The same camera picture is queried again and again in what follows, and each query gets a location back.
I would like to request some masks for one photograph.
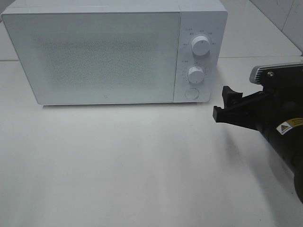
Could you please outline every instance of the microwave control panel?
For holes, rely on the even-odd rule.
[[[181,12],[175,103],[209,100],[226,19],[226,11]]]

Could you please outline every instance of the white knob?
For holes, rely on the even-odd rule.
[[[190,83],[198,84],[204,80],[205,72],[201,67],[192,67],[189,69],[187,76]]]
[[[193,53],[197,56],[203,56],[209,52],[209,39],[204,36],[200,35],[193,39],[191,42],[191,48]]]

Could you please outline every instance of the microwave door window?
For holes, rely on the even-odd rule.
[[[179,16],[8,15],[6,23],[38,103],[153,103],[173,101]]]

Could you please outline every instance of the microwave button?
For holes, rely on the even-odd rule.
[[[185,92],[185,97],[188,99],[196,99],[199,97],[199,91],[195,88],[190,88]]]
[[[192,67],[189,69],[187,77],[190,83],[193,84],[201,83],[205,77],[204,69],[201,67]]]
[[[210,40],[205,35],[199,35],[191,42],[191,48],[195,55],[203,56],[209,52]]]

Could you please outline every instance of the yellow warning sticker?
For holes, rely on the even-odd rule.
[[[291,129],[303,125],[303,118],[293,118],[286,122],[280,124],[276,129],[281,134],[284,135]]]

